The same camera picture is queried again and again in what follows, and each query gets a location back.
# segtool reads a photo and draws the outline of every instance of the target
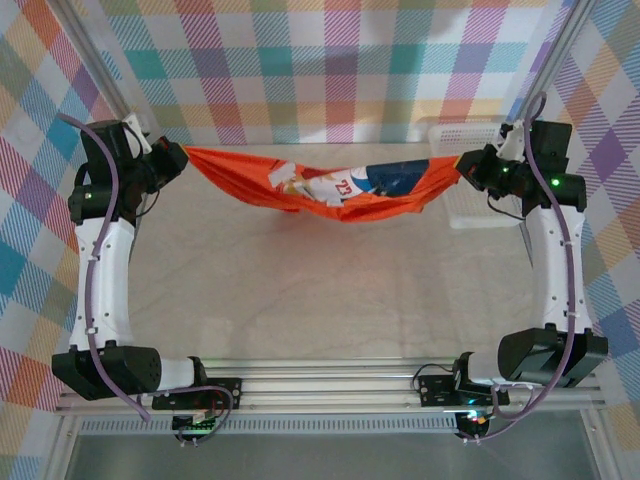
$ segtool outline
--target checkered wall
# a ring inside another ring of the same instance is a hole
[[[84,18],[88,3],[74,0]],[[572,3],[100,1],[114,76],[126,63],[165,134],[190,145],[425,141],[436,123],[503,119]],[[558,21],[541,31],[550,4]]]
[[[66,198],[84,152],[55,115],[113,114],[45,0],[0,0],[0,63],[0,479],[33,479],[77,288]]]
[[[574,125],[571,168],[587,180],[583,237],[600,370],[618,439],[640,472],[640,0],[601,0],[549,91],[546,119]]]

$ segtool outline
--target gray floor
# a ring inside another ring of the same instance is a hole
[[[428,156],[419,144],[243,150],[318,167]],[[143,219],[130,313],[136,343],[166,357],[458,356],[529,327],[531,286],[517,227],[452,230],[441,199],[347,225],[243,204],[188,167]]]
[[[171,436],[79,437],[68,480],[590,480],[578,412],[537,413],[502,437],[452,434],[219,435],[198,449]]]

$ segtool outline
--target white plastic basket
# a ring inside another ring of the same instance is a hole
[[[450,123],[429,129],[428,138],[433,157],[461,155],[469,150],[480,150],[497,140],[499,123]],[[461,180],[443,195],[451,228],[513,227],[518,220],[494,212],[487,206],[486,192],[479,192],[469,182]],[[520,215],[519,200],[508,196],[493,205],[500,210]]]

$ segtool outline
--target plaid backdrop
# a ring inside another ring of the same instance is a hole
[[[32,479],[76,304],[66,198],[85,157],[55,115],[113,114],[45,0],[0,0],[0,65],[0,479]]]
[[[100,50],[189,145],[426,141],[430,125],[519,105],[573,3],[101,0],[119,51]]]
[[[549,91],[545,118],[574,125],[587,180],[585,283],[611,360],[599,378],[631,471],[640,472],[640,0],[601,0]]]

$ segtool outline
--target orange cloth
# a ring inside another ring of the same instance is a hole
[[[334,175],[358,169],[316,169],[276,158],[245,153],[224,152],[209,148],[184,147],[191,163],[220,189],[250,205],[269,207],[287,212],[308,210],[341,222],[370,222],[401,213],[419,213],[424,205],[457,183],[460,174],[455,169],[458,157],[439,157],[428,160],[428,168],[412,190],[400,196],[385,196],[365,191],[341,204],[321,201],[307,193],[309,182],[325,182]],[[273,176],[287,178],[280,183]],[[351,177],[336,180],[333,185],[340,194],[352,194],[355,189]]]

